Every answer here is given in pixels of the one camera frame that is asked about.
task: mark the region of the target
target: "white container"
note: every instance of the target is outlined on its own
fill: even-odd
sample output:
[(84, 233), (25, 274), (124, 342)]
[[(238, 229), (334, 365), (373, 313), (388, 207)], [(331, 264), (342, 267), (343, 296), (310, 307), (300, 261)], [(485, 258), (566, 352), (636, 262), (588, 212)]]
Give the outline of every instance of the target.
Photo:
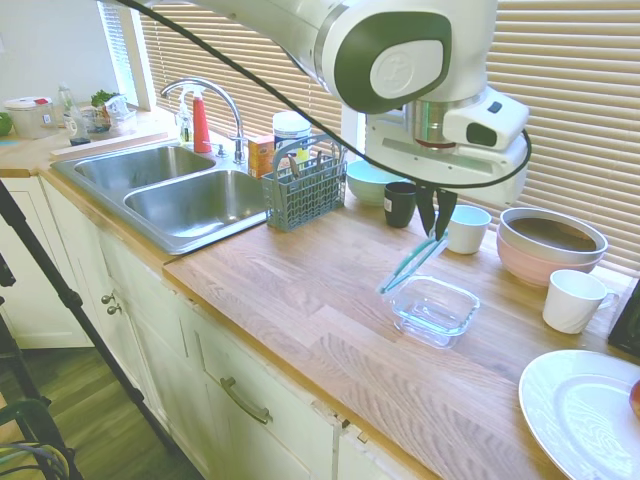
[(48, 97), (23, 97), (4, 102), (16, 134), (21, 138), (44, 138), (58, 133)]
[(480, 250), (491, 215), (471, 205), (457, 205), (449, 221), (447, 248), (455, 253), (471, 255)]
[[(293, 142), (308, 138), (311, 136), (311, 123), (302, 118), (296, 112), (279, 112), (273, 116), (273, 137), (275, 151), (277, 152)], [(309, 147), (299, 148), (296, 152), (292, 152), (296, 163), (302, 163), (309, 160)], [(288, 167), (287, 159), (280, 162), (281, 168)]]
[(594, 313), (619, 299), (617, 293), (588, 273), (557, 270), (551, 274), (542, 318), (559, 332), (580, 333)]

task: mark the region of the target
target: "lid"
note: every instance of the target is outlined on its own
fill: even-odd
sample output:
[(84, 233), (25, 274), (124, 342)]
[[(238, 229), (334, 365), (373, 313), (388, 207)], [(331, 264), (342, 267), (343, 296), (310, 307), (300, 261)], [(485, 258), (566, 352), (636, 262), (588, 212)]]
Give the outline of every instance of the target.
[(273, 129), (285, 132), (305, 132), (311, 123), (296, 112), (278, 112), (273, 116)]
[(48, 105), (51, 103), (49, 97), (22, 97), (14, 98), (4, 102), (4, 108), (10, 110), (31, 110), (39, 105)]

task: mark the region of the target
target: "teal bowl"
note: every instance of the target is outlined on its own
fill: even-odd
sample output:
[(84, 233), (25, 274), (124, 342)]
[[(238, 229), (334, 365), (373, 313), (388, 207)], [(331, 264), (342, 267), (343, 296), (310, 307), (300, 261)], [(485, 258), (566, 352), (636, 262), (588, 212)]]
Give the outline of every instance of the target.
[(406, 181), (408, 180), (376, 168), (365, 160), (357, 160), (347, 166), (349, 190), (359, 201), (367, 205), (383, 206), (384, 187), (391, 182)]

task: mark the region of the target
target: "countertop edge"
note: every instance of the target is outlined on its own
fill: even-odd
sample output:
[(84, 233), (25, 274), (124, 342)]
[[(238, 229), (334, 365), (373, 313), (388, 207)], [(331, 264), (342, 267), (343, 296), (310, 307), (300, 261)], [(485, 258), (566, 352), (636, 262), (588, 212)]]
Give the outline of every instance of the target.
[(185, 295), (191, 301), (195, 302), (203, 310), (215, 317), (216, 320), (221, 321), (221, 323), (233, 334), (238, 336), (251, 348), (259, 352), (269, 362), (273, 363), (290, 379), (295, 381), (302, 388), (308, 390), (312, 395), (324, 402), (335, 413), (343, 416), (350, 423), (355, 424), (360, 430), (362, 430), (363, 433), (365, 433), (369, 437), (369, 439), (373, 440), (378, 446), (383, 448), (384, 451), (388, 453), (395, 461), (411, 470), (415, 475), (417, 475), (418, 478), (425, 480), (438, 480), (442, 478), (435, 472), (430, 470), (422, 462), (408, 454), (401, 446), (390, 440), (384, 433), (373, 427), (366, 419), (362, 418), (351, 409), (347, 408), (339, 400), (334, 399), (322, 387), (313, 382), (311, 378), (307, 377), (285, 359), (278, 356), (275, 352), (273, 352), (262, 342), (260, 342), (260, 340), (250, 335), (236, 322), (220, 312), (214, 305), (195, 293), (188, 286), (184, 285), (178, 278), (176, 278), (164, 267), (162, 268), (162, 275), (163, 278), (165, 278), (169, 282), (169, 284), (175, 287), (180, 293)]

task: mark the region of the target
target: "dish drying rack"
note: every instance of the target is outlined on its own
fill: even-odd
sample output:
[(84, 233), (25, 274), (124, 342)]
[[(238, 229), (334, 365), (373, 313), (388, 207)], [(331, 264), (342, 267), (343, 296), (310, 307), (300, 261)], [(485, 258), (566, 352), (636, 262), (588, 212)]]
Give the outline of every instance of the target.
[[(293, 152), (329, 141), (328, 135), (314, 135), (278, 150), (273, 172), (262, 177), (267, 206), (267, 224), (285, 232), (344, 205), (347, 164), (346, 149), (331, 141), (331, 154), (319, 150), (314, 158), (296, 163)], [(289, 159), (289, 167), (278, 170)]]

